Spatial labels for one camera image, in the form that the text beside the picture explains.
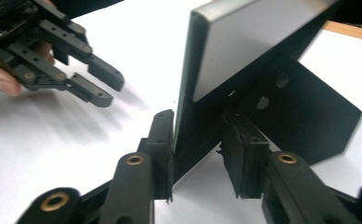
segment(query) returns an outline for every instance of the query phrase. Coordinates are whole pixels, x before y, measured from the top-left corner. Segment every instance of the white table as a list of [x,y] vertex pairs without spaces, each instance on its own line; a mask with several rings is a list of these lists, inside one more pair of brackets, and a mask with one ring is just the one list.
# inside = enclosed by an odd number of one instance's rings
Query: white table
[[[176,110],[189,11],[207,1],[129,0],[75,21],[99,57],[126,78],[123,92],[104,87],[72,61],[57,63],[114,95],[108,108],[59,91],[0,93],[0,223],[14,223],[40,194],[58,187],[84,194],[112,178],[118,159],[147,137],[153,116]],[[362,110],[362,40],[323,31],[301,62]],[[356,196],[362,187],[362,121],[348,150],[313,169],[329,186]],[[156,223],[264,223],[260,200],[237,200],[214,154],[156,201]]]

